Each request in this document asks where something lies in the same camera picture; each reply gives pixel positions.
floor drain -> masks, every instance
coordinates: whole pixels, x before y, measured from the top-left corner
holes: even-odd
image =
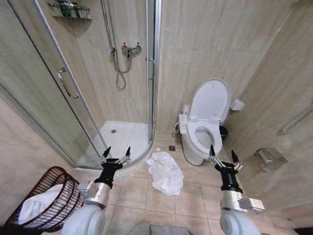
[[[175,152],[175,145],[169,145],[168,146],[168,151]]]

towel on floor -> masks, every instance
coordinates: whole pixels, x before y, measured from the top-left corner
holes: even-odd
[[[179,195],[183,186],[184,175],[180,167],[167,152],[157,152],[147,160],[152,174],[152,186],[167,196]]]
[[[19,224],[23,224],[43,212],[58,196],[62,186],[62,184],[55,185],[49,188],[46,192],[37,194],[25,200],[19,215]]]

wicker basket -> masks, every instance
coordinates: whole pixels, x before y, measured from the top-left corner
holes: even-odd
[[[26,223],[18,224],[23,202],[34,195],[46,192],[49,188],[58,184],[63,186],[54,201],[35,218]],[[7,231],[26,229],[38,232],[54,232],[60,230],[66,219],[83,205],[83,198],[77,191],[77,186],[78,181],[63,168],[51,167],[9,217],[4,227]]]

shower door handle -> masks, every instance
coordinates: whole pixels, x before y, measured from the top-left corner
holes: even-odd
[[[149,80],[152,80],[155,77],[155,61],[151,58],[149,58],[149,61],[153,63],[153,68],[152,68],[152,77],[148,77]]]
[[[67,87],[67,84],[65,83],[65,81],[62,78],[62,73],[66,72],[65,68],[61,68],[60,71],[58,72],[58,77],[65,89],[65,91],[67,92],[68,96],[71,97],[72,99],[78,99],[78,95],[72,95]]]

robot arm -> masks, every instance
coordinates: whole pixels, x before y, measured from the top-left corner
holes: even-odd
[[[221,228],[226,235],[260,235],[256,225],[243,212],[263,211],[264,206],[260,200],[243,197],[243,191],[236,179],[236,174],[240,172],[243,165],[233,150],[231,157],[234,164],[220,161],[211,145],[208,160],[221,173],[223,181],[221,186],[223,197],[220,203]]]
[[[109,192],[113,186],[114,174],[123,165],[131,161],[130,147],[121,159],[106,159],[111,147],[103,154],[101,163],[103,171],[98,179],[82,181],[77,190],[84,198],[84,206],[76,210],[66,220],[62,235],[101,235],[105,225],[105,210],[109,200]]]

